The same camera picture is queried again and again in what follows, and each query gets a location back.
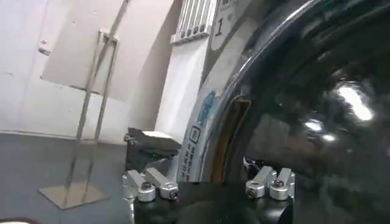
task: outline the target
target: sticker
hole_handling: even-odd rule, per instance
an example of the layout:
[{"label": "sticker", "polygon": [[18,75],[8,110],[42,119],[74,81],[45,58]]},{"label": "sticker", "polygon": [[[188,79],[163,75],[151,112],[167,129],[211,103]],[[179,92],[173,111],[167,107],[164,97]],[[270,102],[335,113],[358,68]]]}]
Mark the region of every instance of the sticker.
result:
[{"label": "sticker", "polygon": [[197,126],[193,126],[190,131],[190,141],[196,144],[200,137],[200,129]]},{"label": "sticker", "polygon": [[215,18],[211,49],[218,50],[232,29],[237,0],[220,0]]},{"label": "sticker", "polygon": [[200,110],[200,113],[197,117],[197,123],[203,127],[204,123],[208,117],[208,114],[210,112],[211,107],[213,106],[214,103],[214,98],[215,98],[215,91],[212,91],[207,95],[205,100],[203,101],[202,108]]},{"label": "sticker", "polygon": [[192,126],[190,135],[188,136],[189,141],[187,142],[185,148],[186,152],[182,164],[181,176],[185,181],[190,180],[191,168],[193,166],[194,163],[193,161],[195,158],[194,155],[195,155],[196,144],[199,141],[199,138],[200,138],[200,128],[197,126]]}]

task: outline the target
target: gray floor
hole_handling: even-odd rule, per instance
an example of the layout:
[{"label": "gray floor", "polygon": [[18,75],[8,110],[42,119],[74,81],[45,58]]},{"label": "gray floor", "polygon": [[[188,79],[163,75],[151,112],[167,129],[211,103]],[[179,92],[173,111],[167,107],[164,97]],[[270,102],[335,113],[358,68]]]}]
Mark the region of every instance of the gray floor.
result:
[{"label": "gray floor", "polygon": [[[129,223],[121,174],[126,147],[101,144],[91,182],[110,199],[62,211],[38,189],[63,184],[75,141],[0,135],[0,219],[26,217],[50,223]],[[89,147],[81,150],[76,179],[87,169]]]}]

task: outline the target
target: metal clamp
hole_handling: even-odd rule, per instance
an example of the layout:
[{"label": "metal clamp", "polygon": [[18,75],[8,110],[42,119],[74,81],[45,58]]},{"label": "metal clamp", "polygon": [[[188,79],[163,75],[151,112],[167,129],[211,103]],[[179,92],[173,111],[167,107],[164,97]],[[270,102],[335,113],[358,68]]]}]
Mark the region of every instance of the metal clamp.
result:
[{"label": "metal clamp", "polygon": [[289,196],[294,198],[294,192],[295,174],[291,169],[283,168],[278,178],[270,185],[269,196],[275,200],[283,201],[287,200]]},{"label": "metal clamp", "polygon": [[169,181],[155,168],[150,167],[146,169],[145,179],[160,189],[162,198],[176,200],[179,197],[179,187],[177,183]]},{"label": "metal clamp", "polygon": [[257,173],[253,180],[247,181],[245,184],[246,195],[249,199],[257,199],[263,197],[265,188],[276,179],[276,171],[269,166],[264,166]]},{"label": "metal clamp", "polygon": [[137,197],[139,201],[150,202],[156,197],[155,186],[145,179],[136,171],[127,171],[126,175],[127,188],[124,189],[124,196],[127,198]]}]

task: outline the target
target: screw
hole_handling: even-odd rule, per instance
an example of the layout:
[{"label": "screw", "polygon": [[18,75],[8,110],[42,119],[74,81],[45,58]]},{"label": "screw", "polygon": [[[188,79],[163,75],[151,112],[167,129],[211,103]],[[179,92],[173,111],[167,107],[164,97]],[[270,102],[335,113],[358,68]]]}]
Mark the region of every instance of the screw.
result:
[{"label": "screw", "polygon": [[283,187],[285,184],[281,180],[275,180],[272,185],[275,187]]},{"label": "screw", "polygon": [[171,198],[171,200],[176,200],[176,199],[178,199],[178,197],[179,197],[179,192],[178,192],[178,190],[172,190],[172,191],[170,191],[169,197]]},{"label": "screw", "polygon": [[143,182],[141,185],[142,190],[148,190],[152,187],[152,184],[150,182]]},{"label": "screw", "polygon": [[254,190],[249,190],[246,192],[246,196],[250,200],[256,199],[256,192]]}]

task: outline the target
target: metal base plate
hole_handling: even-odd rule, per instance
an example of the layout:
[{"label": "metal base plate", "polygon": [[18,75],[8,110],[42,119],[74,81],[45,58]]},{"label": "metal base plate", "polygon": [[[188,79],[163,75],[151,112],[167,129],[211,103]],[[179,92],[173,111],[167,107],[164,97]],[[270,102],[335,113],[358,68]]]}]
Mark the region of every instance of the metal base plate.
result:
[{"label": "metal base plate", "polygon": [[87,196],[83,201],[83,194],[85,191],[84,182],[71,184],[65,205],[63,204],[65,197],[64,185],[41,188],[39,191],[62,210],[108,199],[108,196],[103,194],[98,188],[89,185]]}]

